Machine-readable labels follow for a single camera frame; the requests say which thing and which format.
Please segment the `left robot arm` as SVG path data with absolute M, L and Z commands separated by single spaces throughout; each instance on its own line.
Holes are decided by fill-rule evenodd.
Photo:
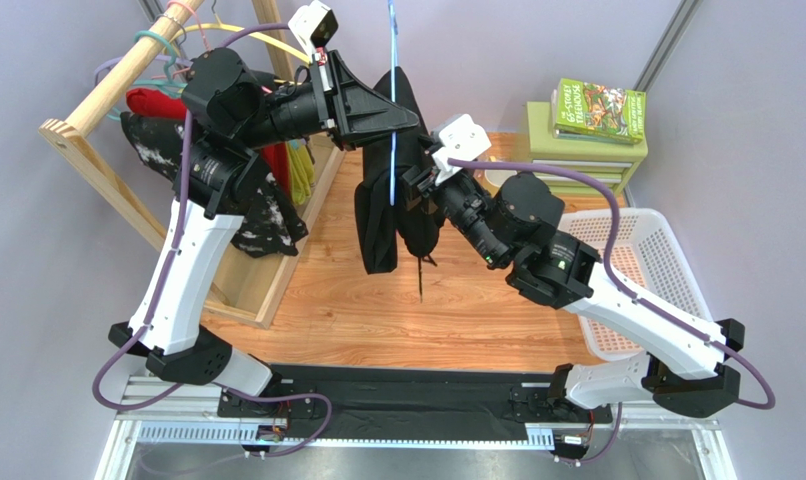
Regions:
M 164 381 L 257 396 L 273 380 L 271 368 L 203 327 L 201 315 L 227 246 L 268 176 L 259 150 L 318 133 L 352 150 L 419 119 L 357 79 L 337 51 L 316 52 L 305 82 L 272 92 L 226 47 L 197 57 L 191 71 L 164 246 L 137 311 L 108 338 Z

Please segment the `blue wire hanger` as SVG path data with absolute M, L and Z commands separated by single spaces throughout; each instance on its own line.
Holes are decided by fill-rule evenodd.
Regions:
M 392 102 L 397 98 L 397 81 L 396 70 L 398 67 L 398 24 L 396 16 L 396 6 L 394 0 L 387 1 L 389 29 L 390 29 L 390 94 L 389 98 Z M 390 154 L 389 154 L 389 205 L 394 207 L 396 205 L 396 171 L 397 166 L 397 134 L 392 133 L 390 139 Z

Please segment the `plain black trousers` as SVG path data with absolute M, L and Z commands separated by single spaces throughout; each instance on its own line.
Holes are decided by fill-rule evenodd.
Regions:
M 374 89 L 389 98 L 390 74 L 387 72 Z M 418 127 L 397 134 L 397 166 L 395 171 L 396 205 L 389 205 L 390 139 L 362 148 L 362 181 L 354 191 L 356 231 L 362 264 L 368 275 L 385 274 L 398 266 L 397 239 L 401 238 L 408 253 L 420 260 L 430 260 L 439 241 L 444 218 L 440 213 L 424 214 L 420 209 L 407 211 L 399 203 L 399 177 L 410 166 L 430 167 L 420 138 L 428 134 L 414 90 L 402 67 L 396 70 L 395 103 L 420 119 Z

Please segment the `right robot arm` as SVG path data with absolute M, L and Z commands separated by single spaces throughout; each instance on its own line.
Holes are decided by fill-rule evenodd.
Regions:
M 744 326 L 679 309 L 562 231 L 563 201 L 531 169 L 510 176 L 496 195 L 462 170 L 412 167 L 400 183 L 408 208 L 434 208 L 489 268 L 507 271 L 507 284 L 522 297 L 594 320 L 640 347 L 619 361 L 559 366 L 550 403 L 592 410 L 650 400 L 706 418 L 739 401 L 741 377 L 728 361 L 742 348 Z

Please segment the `black white-patterned trousers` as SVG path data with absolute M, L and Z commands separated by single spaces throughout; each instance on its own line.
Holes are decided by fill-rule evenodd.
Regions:
M 173 182 L 181 163 L 184 122 L 123 112 L 120 123 L 141 163 Z M 297 242 L 307 235 L 308 228 L 289 195 L 266 170 L 232 245 L 253 258 L 295 256 L 299 253 Z

